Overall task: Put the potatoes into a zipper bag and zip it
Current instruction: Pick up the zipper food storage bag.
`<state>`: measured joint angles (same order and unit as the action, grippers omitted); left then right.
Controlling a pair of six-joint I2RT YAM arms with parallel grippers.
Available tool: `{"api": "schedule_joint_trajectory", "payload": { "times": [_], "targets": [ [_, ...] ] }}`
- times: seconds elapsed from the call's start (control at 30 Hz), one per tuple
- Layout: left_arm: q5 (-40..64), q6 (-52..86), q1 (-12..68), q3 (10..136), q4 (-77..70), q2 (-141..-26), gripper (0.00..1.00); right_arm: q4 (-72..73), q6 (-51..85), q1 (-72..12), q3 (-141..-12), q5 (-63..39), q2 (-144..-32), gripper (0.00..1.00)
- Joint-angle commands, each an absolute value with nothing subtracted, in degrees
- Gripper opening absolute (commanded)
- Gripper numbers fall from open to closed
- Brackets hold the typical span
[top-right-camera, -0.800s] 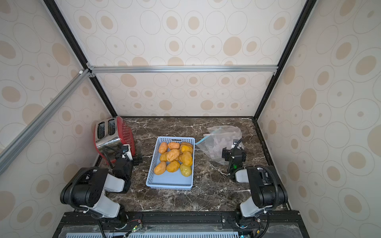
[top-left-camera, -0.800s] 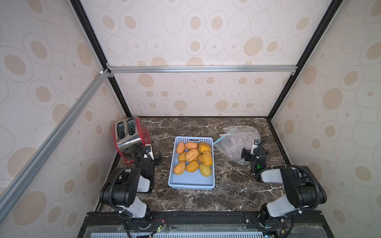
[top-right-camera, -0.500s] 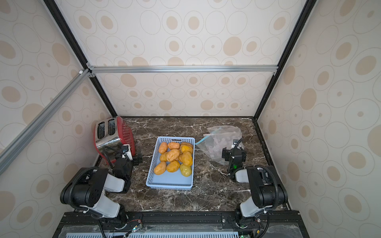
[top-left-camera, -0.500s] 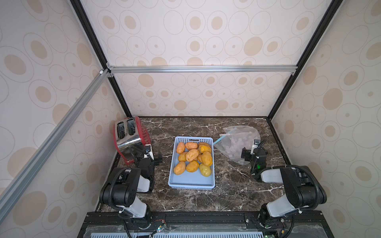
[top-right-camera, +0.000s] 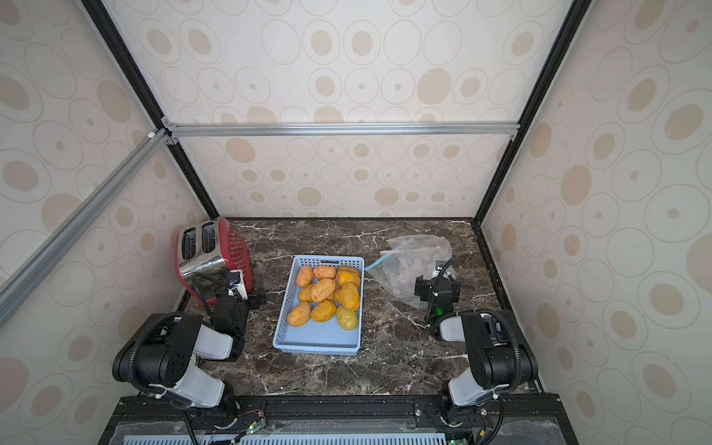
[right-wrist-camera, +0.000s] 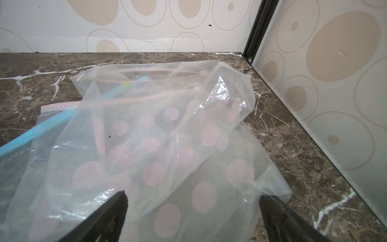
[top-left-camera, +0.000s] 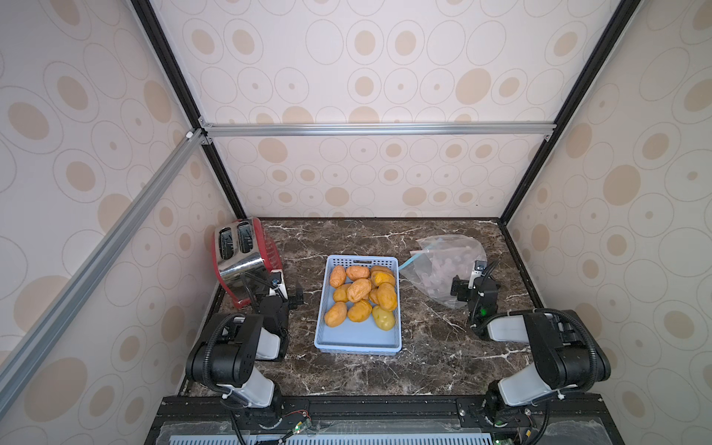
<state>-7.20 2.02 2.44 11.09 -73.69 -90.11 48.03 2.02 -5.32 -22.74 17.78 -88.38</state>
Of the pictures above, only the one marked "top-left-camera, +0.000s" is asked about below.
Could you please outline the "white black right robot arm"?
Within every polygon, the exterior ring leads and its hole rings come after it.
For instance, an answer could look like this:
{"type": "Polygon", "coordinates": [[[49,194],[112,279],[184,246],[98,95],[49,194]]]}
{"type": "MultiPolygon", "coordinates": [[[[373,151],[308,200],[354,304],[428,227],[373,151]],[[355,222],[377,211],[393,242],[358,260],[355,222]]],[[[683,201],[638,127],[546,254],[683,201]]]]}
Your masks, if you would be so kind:
{"type": "Polygon", "coordinates": [[[532,363],[489,384],[480,411],[493,425],[507,422],[514,408],[536,406],[570,393],[584,393],[610,378],[611,363],[594,335],[572,310],[498,310],[500,285],[487,274],[455,277],[451,295],[467,304],[475,336],[494,342],[522,343],[532,363]]]}

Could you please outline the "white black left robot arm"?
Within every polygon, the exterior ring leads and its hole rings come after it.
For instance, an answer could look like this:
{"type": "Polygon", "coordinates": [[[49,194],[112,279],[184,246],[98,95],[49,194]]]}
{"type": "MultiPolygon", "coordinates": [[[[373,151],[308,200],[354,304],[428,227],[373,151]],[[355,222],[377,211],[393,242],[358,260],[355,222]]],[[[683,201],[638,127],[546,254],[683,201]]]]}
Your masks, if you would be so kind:
{"type": "Polygon", "coordinates": [[[211,317],[188,354],[185,376],[217,393],[229,407],[276,411],[279,387],[255,367],[283,360],[289,347],[289,312],[303,299],[291,300],[284,273],[241,276],[252,313],[211,317]]]}

